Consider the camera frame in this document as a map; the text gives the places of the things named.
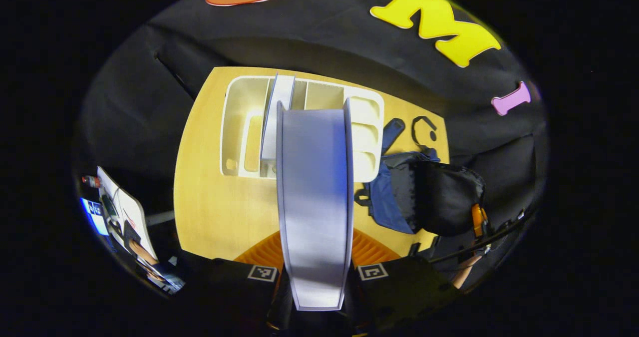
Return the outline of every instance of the black cable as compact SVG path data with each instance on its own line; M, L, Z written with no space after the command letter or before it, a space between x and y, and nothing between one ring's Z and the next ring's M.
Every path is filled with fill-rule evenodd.
M523 226L524 223L529 219L529 216L531 216L531 215L522 216L521 219L518 219L517 221L515 221L515 223L513 223L511 226L507 227L504 231L495 233L495 235L489 237L485 241L479 242L478 244L476 244L474 246L471 246L469 248L462 249L461 251L457 251L457 252L451 253L451 254L449 254L447 256L434 258L433 260L429 260L429 263L430 264L436 264L438 262L449 260L450 258L454 258L454 257L457 257L459 255L463 255L465 253L469 253L469 252L475 251L476 249L483 248L484 246L487 246L488 244L491 244L492 242L495 242L498 239L501 239L502 237L504 237L505 235L508 235L509 233L513 232L516 228L518 228L520 226Z

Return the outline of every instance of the person's arm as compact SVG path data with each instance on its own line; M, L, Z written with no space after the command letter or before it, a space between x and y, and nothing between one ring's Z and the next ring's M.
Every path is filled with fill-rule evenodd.
M457 289L461 289L461 286L466 281L466 278L468 278L468 275L470 274L470 270L473 268L473 265L476 264L477 261L479 261L482 258L482 256L483 254L477 254L471 258L468 258L466 261L462 262L462 264L460 265L462 270L459 271L455 275L455 278L452 279L452 284L454 287L456 287Z

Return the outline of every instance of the wooden table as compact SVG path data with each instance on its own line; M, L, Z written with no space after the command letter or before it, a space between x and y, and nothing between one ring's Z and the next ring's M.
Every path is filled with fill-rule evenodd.
M275 76L276 73L361 87L335 78L285 69L215 68L206 79L187 119L175 169L175 222L185 251L206 258L233 260L279 230L276 181L222 175L220 169L222 110L228 85L238 76ZM430 128L420 122L417 125L418 141L436 148L441 162L449 163L443 118L395 96L378 93L384 99L384 123L393 118L401 118L406 123L406 130L387 154L418 151L411 139L410 125L413 118L424 115L436 125L437 139L432 141ZM356 191L361 188L361 184L355 185ZM379 226L368 216L368 209L357 204L354 206L354 228L377 239L400 256L406 256L415 242L422 243L420 250L429 248L435 237L425 230L409 235Z

